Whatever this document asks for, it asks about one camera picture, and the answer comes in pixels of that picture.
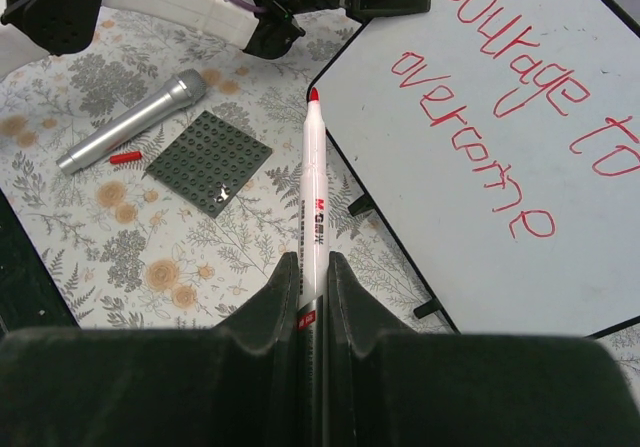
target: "white marker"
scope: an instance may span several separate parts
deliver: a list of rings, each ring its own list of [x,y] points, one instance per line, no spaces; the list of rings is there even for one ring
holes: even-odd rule
[[[300,176],[300,297],[298,352],[301,445],[328,445],[327,271],[329,181],[326,131],[318,91],[311,90],[304,121]]]

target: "lego baseplate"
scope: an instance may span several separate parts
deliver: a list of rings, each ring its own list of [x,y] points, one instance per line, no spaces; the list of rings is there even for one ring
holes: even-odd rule
[[[215,219],[271,152],[205,111],[146,172]]]

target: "robotic arm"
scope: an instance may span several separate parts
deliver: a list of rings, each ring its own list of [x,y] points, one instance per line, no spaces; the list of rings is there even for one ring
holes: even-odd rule
[[[366,22],[427,12],[430,0],[0,0],[0,77],[49,54],[87,48],[102,5],[168,20],[275,59],[305,35],[296,14],[344,8]]]

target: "microphone handle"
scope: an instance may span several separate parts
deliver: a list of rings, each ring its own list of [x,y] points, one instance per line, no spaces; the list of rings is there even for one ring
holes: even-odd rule
[[[152,96],[100,127],[58,159],[58,167],[66,175],[89,167],[175,110],[189,105],[189,101],[185,102],[180,98],[184,98],[184,94],[179,95],[179,92],[175,92],[174,94],[178,95],[171,95],[172,90],[174,89],[165,85]]]

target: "floral tablecloth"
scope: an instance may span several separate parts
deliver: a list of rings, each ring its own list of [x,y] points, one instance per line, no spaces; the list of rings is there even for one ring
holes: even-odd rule
[[[355,32],[341,12],[300,16],[291,52],[265,61],[151,17],[104,9],[93,43],[48,58],[0,84],[0,187],[83,328],[199,328],[257,292],[280,256],[297,249],[297,194],[307,86]],[[65,177],[55,160],[97,127],[195,68],[205,99],[101,162]],[[144,174],[202,110],[255,136],[273,155],[216,221]],[[412,309],[427,294],[375,216],[351,217],[361,190],[330,146],[331,249],[363,285],[419,331],[446,332]],[[640,327],[602,340],[640,399]]]

